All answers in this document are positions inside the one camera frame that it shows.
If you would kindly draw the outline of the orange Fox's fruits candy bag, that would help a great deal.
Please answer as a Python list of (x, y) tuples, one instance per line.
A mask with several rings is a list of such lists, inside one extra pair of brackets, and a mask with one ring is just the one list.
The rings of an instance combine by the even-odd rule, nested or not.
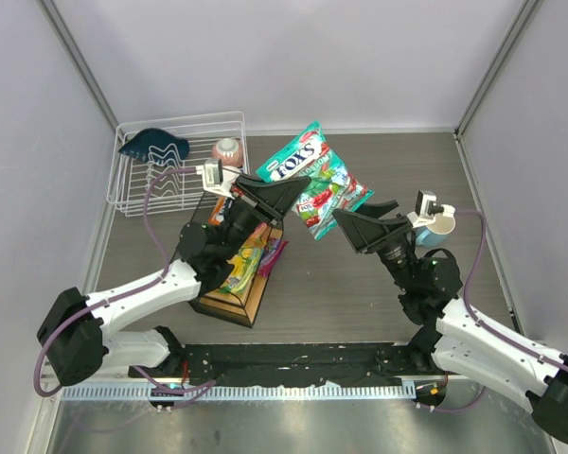
[(233, 200), (231, 198), (220, 197), (208, 218), (208, 223), (220, 225), (224, 221), (224, 216), (232, 203)]

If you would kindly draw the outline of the purple Fox's berries candy bag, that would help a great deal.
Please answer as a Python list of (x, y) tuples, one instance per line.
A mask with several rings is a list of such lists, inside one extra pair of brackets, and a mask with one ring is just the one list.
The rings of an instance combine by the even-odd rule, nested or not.
[(287, 245), (288, 241), (281, 238), (271, 237), (268, 239), (266, 249), (263, 256), (261, 257), (257, 269), (257, 273), (260, 276), (267, 278), (271, 274), (275, 263), (277, 262)]

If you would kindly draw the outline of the teal Fox's candy bag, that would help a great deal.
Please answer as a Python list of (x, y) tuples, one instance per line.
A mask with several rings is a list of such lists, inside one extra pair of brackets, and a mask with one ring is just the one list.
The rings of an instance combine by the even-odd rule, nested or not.
[(257, 169), (267, 183), (308, 177), (311, 179), (293, 205), (311, 235), (319, 240), (336, 225), (336, 209), (357, 210), (374, 194), (348, 170), (328, 144), (319, 121), (310, 123), (284, 148)]

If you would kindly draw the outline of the green Fox's candy bag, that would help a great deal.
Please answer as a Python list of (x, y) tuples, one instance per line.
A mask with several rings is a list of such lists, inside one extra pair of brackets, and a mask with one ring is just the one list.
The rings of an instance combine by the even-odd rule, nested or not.
[(268, 236), (268, 226), (261, 223), (245, 240), (238, 253), (228, 261), (233, 269), (219, 288), (219, 292), (242, 296), (257, 271)]

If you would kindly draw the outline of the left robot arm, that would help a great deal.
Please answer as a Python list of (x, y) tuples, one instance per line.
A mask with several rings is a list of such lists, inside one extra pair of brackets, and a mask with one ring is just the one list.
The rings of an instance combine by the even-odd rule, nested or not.
[(61, 292), (37, 333), (42, 349), (34, 369), (34, 389), (43, 397), (40, 375), (53, 369), (60, 388), (77, 385), (101, 367), (147, 369), (170, 363), (176, 340), (151, 330), (127, 333), (125, 327), (164, 307), (200, 298), (222, 285), (233, 270), (231, 259), (260, 224), (276, 226), (310, 183), (293, 177), (265, 183), (227, 166), (195, 166), (204, 191), (232, 201), (218, 225), (190, 222), (179, 236), (178, 259), (166, 255), (165, 266), (115, 289), (87, 295), (77, 288)]

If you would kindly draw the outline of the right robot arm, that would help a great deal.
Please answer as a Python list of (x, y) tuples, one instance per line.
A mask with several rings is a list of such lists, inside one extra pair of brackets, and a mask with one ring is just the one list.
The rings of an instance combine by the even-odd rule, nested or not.
[(333, 216), (356, 253), (376, 254), (401, 291), (399, 302), (420, 329), (411, 360), (463, 375), (526, 410), (548, 435), (568, 445), (568, 353), (531, 340), (492, 320), (469, 302), (469, 280), (443, 248), (416, 255), (417, 228), (456, 210), (435, 194), (419, 194), (411, 213), (388, 218), (395, 201)]

